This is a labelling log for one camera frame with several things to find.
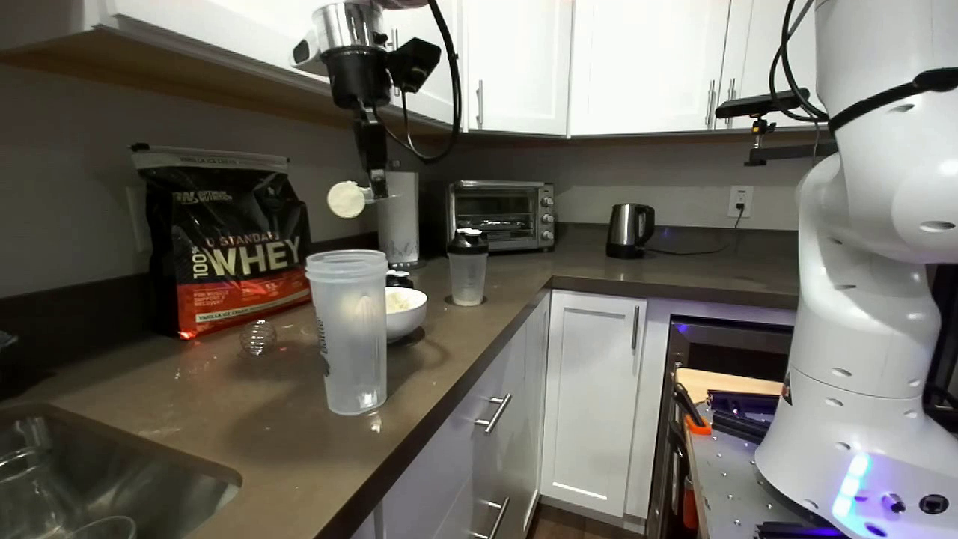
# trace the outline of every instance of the stainless steel sink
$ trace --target stainless steel sink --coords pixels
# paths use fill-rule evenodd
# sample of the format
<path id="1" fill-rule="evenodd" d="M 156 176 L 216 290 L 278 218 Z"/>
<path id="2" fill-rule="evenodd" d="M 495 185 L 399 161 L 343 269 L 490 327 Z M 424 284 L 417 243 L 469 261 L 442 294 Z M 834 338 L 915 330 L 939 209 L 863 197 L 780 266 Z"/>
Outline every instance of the stainless steel sink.
<path id="1" fill-rule="evenodd" d="M 35 495 L 68 526 L 128 516 L 137 539 L 176 539 L 239 495 L 239 474 L 56 406 L 0 409 L 0 508 L 23 516 Z"/>

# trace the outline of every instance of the toaster oven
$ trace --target toaster oven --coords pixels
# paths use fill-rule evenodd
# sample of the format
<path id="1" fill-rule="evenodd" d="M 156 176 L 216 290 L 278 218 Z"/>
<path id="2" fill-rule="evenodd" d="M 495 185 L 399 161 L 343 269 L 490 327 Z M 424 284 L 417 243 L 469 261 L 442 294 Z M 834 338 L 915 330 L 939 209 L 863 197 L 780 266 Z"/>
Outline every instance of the toaster oven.
<path id="1" fill-rule="evenodd" d="M 535 252 L 553 245 L 553 188 L 519 179 L 457 179 L 445 197 L 445 243 L 454 227 L 486 230 L 489 252 Z"/>

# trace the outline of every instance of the power outlet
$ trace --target power outlet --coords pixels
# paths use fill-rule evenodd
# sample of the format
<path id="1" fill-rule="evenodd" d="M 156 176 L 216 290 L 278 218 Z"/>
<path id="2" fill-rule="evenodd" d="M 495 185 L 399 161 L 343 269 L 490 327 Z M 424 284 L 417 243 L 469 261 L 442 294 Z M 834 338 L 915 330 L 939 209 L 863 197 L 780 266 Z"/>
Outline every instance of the power outlet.
<path id="1" fill-rule="evenodd" d="M 728 216 L 751 216 L 751 185 L 728 188 Z"/>

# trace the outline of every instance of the lower cabinet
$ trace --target lower cabinet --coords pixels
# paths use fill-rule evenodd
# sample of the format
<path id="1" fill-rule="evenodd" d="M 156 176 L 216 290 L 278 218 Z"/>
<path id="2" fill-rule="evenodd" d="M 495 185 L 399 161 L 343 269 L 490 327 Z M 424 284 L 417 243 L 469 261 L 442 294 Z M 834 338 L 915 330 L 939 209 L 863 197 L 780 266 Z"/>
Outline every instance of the lower cabinet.
<path id="1" fill-rule="evenodd" d="M 643 299 L 553 290 L 542 496 L 625 517 L 643 312 Z"/>
<path id="2" fill-rule="evenodd" d="M 538 489 L 547 299 L 354 539 L 519 539 Z"/>

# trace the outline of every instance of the protein powder bag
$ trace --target protein powder bag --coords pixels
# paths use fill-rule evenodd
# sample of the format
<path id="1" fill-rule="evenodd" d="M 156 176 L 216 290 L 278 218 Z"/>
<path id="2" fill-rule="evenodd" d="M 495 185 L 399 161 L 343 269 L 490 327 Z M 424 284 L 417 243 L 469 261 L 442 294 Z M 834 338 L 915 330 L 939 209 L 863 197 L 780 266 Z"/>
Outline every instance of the protein powder bag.
<path id="1" fill-rule="evenodd" d="M 283 156 L 137 144 L 132 161 L 146 179 L 164 333 L 195 338 L 309 303 L 309 218 Z"/>

